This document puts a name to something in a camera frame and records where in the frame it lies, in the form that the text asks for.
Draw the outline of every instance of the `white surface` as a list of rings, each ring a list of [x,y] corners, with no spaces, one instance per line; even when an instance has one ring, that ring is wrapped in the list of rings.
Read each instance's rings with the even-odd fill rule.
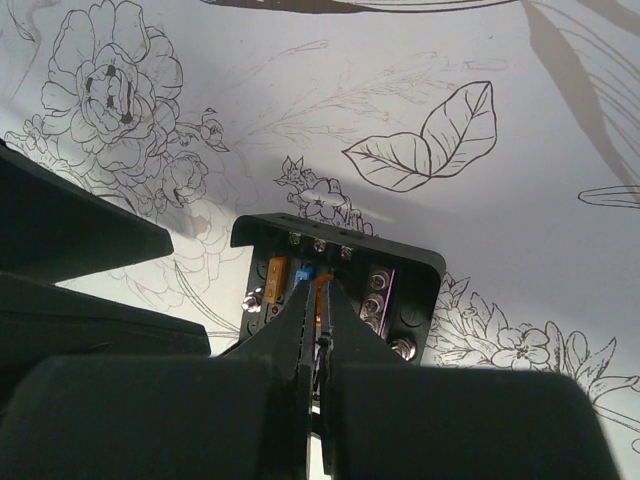
[[[563,359],[582,364],[581,370],[561,370],[579,377],[592,395],[596,387],[625,382],[624,388],[600,397],[596,408],[621,472],[637,478],[638,200],[623,192],[616,198],[636,208],[615,208],[577,198],[585,190],[640,184],[635,173],[640,49],[633,30],[624,28],[637,16],[633,2],[627,2],[629,10],[615,9],[612,2],[604,14],[587,3],[517,2],[413,15],[298,15],[195,0],[115,2],[117,9],[109,14],[111,4],[105,2],[99,19],[97,10],[86,13],[87,2],[9,0],[16,23],[10,15],[0,16],[0,131],[9,132],[7,142],[32,160],[94,193],[126,196],[136,213],[172,230],[176,254],[171,259],[77,279],[70,288],[170,312],[230,336],[233,329],[216,325],[212,312],[239,325],[250,251],[231,251],[227,245],[238,214],[324,215],[363,231],[369,228],[363,222],[369,222],[382,237],[441,253],[453,279],[471,278],[457,296],[449,295],[446,285],[436,310],[435,349],[425,362],[552,368],[548,352],[559,345],[553,340],[558,330]],[[71,28],[61,29],[72,9],[79,11]],[[620,18],[624,21],[615,25]],[[141,21],[157,29],[147,28],[147,38],[153,37],[148,43]],[[166,154],[151,146],[139,159],[140,146],[144,153],[151,136],[131,139],[124,133],[114,139],[103,133],[97,137],[104,147],[95,157],[87,155],[81,143],[95,135],[95,127],[80,121],[95,117],[75,105],[82,92],[73,90],[74,85],[86,88],[86,75],[74,73],[67,94],[49,84],[43,103],[45,83],[63,82],[49,73],[55,69],[52,57],[68,69],[84,61],[95,69],[108,43],[129,55],[122,71],[138,75],[138,98],[155,108],[141,126],[156,129],[156,145],[165,142],[158,127],[169,134],[192,133],[189,145],[171,143],[177,139],[174,133],[164,145]],[[169,43],[174,60],[153,63],[145,57],[145,52],[166,53]],[[564,66],[562,75],[554,72],[558,64]],[[585,95],[576,103],[572,89],[563,84],[567,79],[573,93],[585,82],[591,85],[584,91],[594,94],[593,102]],[[429,179],[427,170],[428,182],[414,190],[389,191],[368,183],[342,153],[371,136],[419,135],[430,113],[471,82],[491,84],[496,142],[486,154],[477,151],[482,155],[455,176]],[[99,85],[92,85],[96,98]],[[121,85],[113,91],[122,92]],[[179,105],[178,127],[169,118],[175,112],[166,108],[171,98]],[[106,96],[102,101],[107,108]],[[78,130],[68,132],[75,140],[52,135],[45,149],[42,140],[36,142],[40,134],[25,121],[33,122],[34,115],[51,117],[51,107],[58,115],[67,107],[76,109],[82,117],[76,119]],[[207,108],[217,113],[204,112]],[[464,117],[463,109],[456,108],[450,108],[451,115]],[[102,114],[99,107],[96,111]],[[442,116],[433,128],[450,129],[448,118]],[[454,123],[464,123],[455,118]],[[478,128],[486,133],[491,126]],[[426,138],[431,142],[427,164],[433,168],[436,146]],[[56,139],[58,158],[50,153]],[[96,153],[101,144],[92,142]],[[285,162],[287,157],[304,157],[303,168],[316,179],[296,188],[300,164]],[[283,177],[283,167],[289,176]],[[325,178],[337,180],[320,182]],[[154,202],[145,203],[151,195]],[[323,207],[309,207],[310,199],[320,199]],[[594,203],[589,194],[583,199]],[[119,204],[129,208],[123,199]],[[348,213],[347,219],[340,216]],[[451,288],[456,293],[464,285]],[[230,342],[212,339],[215,351]]]

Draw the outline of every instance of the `orange component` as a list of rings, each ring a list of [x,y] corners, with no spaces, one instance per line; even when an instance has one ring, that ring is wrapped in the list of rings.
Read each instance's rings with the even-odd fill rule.
[[[318,293],[316,293],[316,325],[320,325],[322,322],[322,287],[327,280],[331,280],[333,275],[327,273],[316,278],[318,284]]]
[[[276,303],[283,294],[287,280],[287,257],[273,257],[269,260],[267,283],[264,288],[264,301]]]

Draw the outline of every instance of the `brown rectangular component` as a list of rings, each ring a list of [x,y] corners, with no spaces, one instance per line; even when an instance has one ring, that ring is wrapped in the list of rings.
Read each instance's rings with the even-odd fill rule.
[[[282,296],[287,283],[287,257],[273,257],[269,260],[267,283],[264,288],[264,301],[276,303]]]

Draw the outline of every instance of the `floral tablecloth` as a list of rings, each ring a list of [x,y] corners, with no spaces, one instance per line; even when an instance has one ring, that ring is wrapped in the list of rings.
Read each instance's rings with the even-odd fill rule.
[[[251,253],[229,247],[240,214],[436,250],[423,363],[571,376],[637,478],[637,5],[279,5],[0,6],[4,140],[175,246],[63,286],[201,322],[219,352]]]

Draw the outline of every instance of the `blue component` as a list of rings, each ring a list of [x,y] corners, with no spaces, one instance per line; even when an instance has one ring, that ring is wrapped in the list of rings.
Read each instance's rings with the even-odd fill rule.
[[[299,268],[296,272],[295,280],[293,281],[293,288],[298,286],[302,280],[313,280],[316,275],[316,269],[314,267]]]

